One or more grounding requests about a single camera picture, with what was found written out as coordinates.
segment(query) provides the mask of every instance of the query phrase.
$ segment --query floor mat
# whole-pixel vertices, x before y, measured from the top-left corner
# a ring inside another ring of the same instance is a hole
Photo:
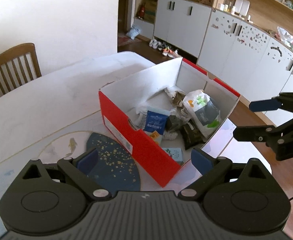
[[[133,42],[139,42],[140,40],[135,38],[131,40],[129,37],[125,36],[124,33],[118,33],[118,46],[126,45]]]

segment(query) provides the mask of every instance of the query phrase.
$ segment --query cabinet door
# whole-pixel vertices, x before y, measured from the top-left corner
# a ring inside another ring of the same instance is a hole
[[[212,11],[197,62],[199,66],[221,77],[224,62],[229,55],[240,22],[239,18],[224,12]]]
[[[221,79],[242,94],[263,57],[270,36],[243,21],[235,36]]]
[[[171,8],[173,0],[158,0],[156,17],[154,24],[154,36],[162,39],[168,39],[168,28],[171,21]]]
[[[168,43],[182,48],[184,33],[186,30],[185,19],[188,14],[190,2],[184,0],[172,1],[172,15],[168,28]]]
[[[293,92],[293,70],[281,92]],[[282,109],[278,109],[276,111],[267,111],[265,115],[276,126],[279,126],[293,118],[293,113],[282,110]]]
[[[242,95],[248,101],[277,96],[287,82],[292,68],[293,52],[271,38]]]
[[[195,57],[199,56],[210,13],[211,7],[196,3],[188,5],[182,49]]]

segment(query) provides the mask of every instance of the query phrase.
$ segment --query blue placemat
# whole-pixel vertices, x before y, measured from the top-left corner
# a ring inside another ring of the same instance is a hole
[[[92,133],[86,149],[96,147],[99,152],[97,165],[88,177],[107,189],[112,195],[119,190],[140,191],[139,170],[131,154],[112,138]]]

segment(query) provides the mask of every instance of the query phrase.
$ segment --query wooden chair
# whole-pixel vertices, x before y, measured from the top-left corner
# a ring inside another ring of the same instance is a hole
[[[0,54],[0,96],[38,77],[41,72],[33,43],[20,44]]]

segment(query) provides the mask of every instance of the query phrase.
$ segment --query red thermos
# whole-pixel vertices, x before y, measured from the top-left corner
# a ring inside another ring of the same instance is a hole
[[[140,11],[139,11],[139,17],[144,18],[144,10],[145,10],[145,7],[143,4],[141,5]]]

